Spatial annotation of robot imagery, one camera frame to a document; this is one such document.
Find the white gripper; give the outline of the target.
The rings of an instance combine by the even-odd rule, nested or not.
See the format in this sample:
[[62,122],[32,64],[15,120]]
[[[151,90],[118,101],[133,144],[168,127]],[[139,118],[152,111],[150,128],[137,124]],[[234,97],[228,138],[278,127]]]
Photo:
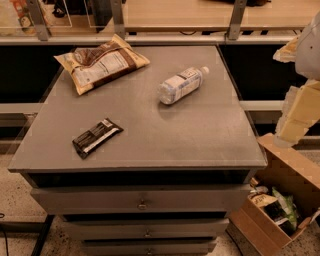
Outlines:
[[291,86],[286,93],[274,143],[289,148],[296,145],[320,120],[320,12],[286,45],[278,49],[273,59],[288,63],[295,61],[296,72],[308,79],[300,88]]

